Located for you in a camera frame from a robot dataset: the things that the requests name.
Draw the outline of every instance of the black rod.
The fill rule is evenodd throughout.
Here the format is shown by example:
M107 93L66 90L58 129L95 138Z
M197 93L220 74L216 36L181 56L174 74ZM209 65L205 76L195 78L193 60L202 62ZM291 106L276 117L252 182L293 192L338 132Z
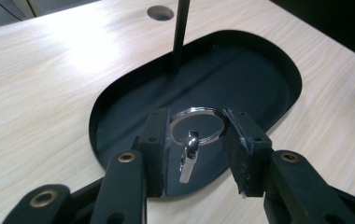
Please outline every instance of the black rod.
M184 35L186 33L187 17L189 15L190 0L179 0L177 6L177 26L175 28L174 49L172 51L172 71L178 72L180 67L181 51L183 49Z

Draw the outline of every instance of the silver key ring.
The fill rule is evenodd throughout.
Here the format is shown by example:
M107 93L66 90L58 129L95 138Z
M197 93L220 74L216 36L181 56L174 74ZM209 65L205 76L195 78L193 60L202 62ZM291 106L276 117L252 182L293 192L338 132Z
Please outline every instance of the silver key ring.
M171 118L171 120L169 122L170 128L171 128L172 140L176 144L184 146L186 139L179 139L174 136L175 126L179 122L181 122L182 120L192 117L192 116L197 116L197 115L211 115L211 116L217 117L218 119L220 119L222 121L221 129L219 129L217 132L211 134L209 137L202 138L198 141L200 146L213 143L224 134L226 124L227 124L227 118L224 117L224 115L221 111L219 111L216 108L212 108L212 107L192 107L192 108L189 108L189 109L186 109L186 110L183 110L183 111L177 113L176 115L174 115L174 117Z

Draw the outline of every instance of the black tray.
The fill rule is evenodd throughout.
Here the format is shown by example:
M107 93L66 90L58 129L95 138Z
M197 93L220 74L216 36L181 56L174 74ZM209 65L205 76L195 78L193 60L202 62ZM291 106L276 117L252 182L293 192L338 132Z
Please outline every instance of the black tray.
M294 104L302 89L289 56L271 42L240 31L219 31L183 47L179 72L170 72L171 53L121 77L97 99L90 119L93 152L107 167L110 157L131 148L147 115L169 107L171 115L193 106L246 111L266 131ZM219 124L198 124L202 136ZM200 147L189 184L179 184L182 148L171 144L167 196L206 186L227 168L221 140Z

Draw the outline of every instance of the wire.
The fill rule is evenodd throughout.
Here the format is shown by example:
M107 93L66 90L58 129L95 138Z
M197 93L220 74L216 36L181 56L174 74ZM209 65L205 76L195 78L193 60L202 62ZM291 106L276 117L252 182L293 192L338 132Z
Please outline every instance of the wire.
M12 12L10 12L8 9L6 9L1 3L0 7L2 7L6 12L8 12L11 16L15 17L15 19L22 21L20 18L18 18L16 15L14 15Z

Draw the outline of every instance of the light wood tabletop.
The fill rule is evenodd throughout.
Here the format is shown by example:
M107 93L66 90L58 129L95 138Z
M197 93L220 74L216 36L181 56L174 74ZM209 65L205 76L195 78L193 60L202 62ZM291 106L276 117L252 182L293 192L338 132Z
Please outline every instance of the light wood tabletop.
M113 81L172 50L178 1L102 0L0 28L0 222L45 184L76 191L104 174L89 118ZM185 43L218 30L262 36L297 65L303 91L268 132L328 184L355 195L355 53L266 0L192 0ZM148 201L149 223L267 223L263 199L242 199L227 171L179 200Z

